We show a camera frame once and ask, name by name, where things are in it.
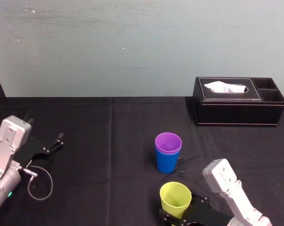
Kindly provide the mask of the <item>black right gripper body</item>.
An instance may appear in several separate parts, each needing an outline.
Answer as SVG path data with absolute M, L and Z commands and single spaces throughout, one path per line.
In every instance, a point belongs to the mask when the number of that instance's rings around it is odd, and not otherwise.
M 227 226 L 232 218 L 193 198 L 182 216 L 187 226 Z

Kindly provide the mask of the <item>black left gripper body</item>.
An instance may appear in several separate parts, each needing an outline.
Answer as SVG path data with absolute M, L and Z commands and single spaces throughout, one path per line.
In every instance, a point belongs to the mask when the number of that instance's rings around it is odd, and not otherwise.
M 46 158 L 49 149 L 35 137 L 28 138 L 27 142 L 16 152 L 13 157 L 22 168 L 27 168 L 33 161 Z

